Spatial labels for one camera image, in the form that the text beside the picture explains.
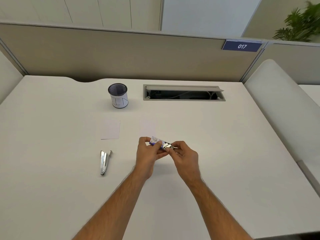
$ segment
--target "hand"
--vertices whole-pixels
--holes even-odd
[[[155,161],[168,155],[167,152],[160,149],[162,142],[158,141],[154,145],[146,145],[151,140],[150,137],[140,137],[137,149],[137,160],[134,171],[145,179],[151,177]]]
[[[193,182],[201,179],[198,153],[192,150],[184,141],[175,141],[172,145],[176,148],[166,148],[166,152],[172,157],[178,174],[190,186]]]

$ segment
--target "silver stapler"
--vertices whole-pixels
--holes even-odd
[[[108,153],[101,151],[101,166],[100,166],[100,174],[104,175],[106,173],[108,163],[109,163],[109,158],[111,157],[112,151]]]

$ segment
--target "green plant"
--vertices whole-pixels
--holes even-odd
[[[320,3],[306,2],[306,10],[295,8],[285,19],[287,28],[275,31],[274,39],[310,42],[310,37],[320,34]]]

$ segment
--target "number plate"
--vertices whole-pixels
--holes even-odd
[[[252,42],[247,40],[226,40],[222,49],[228,51],[249,51],[257,52],[262,42]]]

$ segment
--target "left forearm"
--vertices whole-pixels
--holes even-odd
[[[74,240],[121,240],[144,183],[145,178],[133,170]]]

